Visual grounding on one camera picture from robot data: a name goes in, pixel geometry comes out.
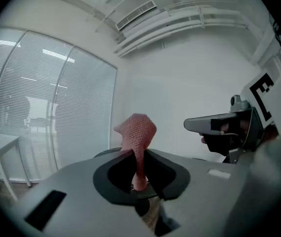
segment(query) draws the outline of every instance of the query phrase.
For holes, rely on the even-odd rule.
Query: black slot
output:
[[[30,215],[25,218],[25,221],[34,228],[42,231],[65,196],[66,193],[64,192],[51,191]]]
[[[93,175],[93,184],[110,203],[135,205],[137,197],[131,194],[131,183],[136,172],[133,150],[126,151],[101,165]]]

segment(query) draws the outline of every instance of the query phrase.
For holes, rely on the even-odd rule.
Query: white wall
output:
[[[145,113],[157,126],[150,148],[191,158],[220,160],[187,118],[227,113],[230,98],[260,73],[247,57],[253,36],[245,29],[194,29],[130,57],[124,115]]]

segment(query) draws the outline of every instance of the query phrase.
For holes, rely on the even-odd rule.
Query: air vent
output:
[[[147,12],[147,11],[153,9],[153,8],[156,8],[156,7],[157,6],[156,6],[156,4],[154,3],[153,0],[150,0],[150,1],[142,4],[140,7],[136,8],[135,10],[133,10],[132,12],[127,14],[124,18],[122,18],[116,24],[116,28],[120,31],[123,27],[125,27],[126,25],[131,23],[134,19],[138,18],[139,16],[141,16],[145,12]]]

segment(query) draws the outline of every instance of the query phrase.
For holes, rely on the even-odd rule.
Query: pink fabric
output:
[[[136,175],[133,179],[134,189],[146,188],[147,179],[144,173],[144,150],[149,146],[157,128],[145,114],[134,113],[114,131],[122,134],[122,151],[133,149],[136,157]]]

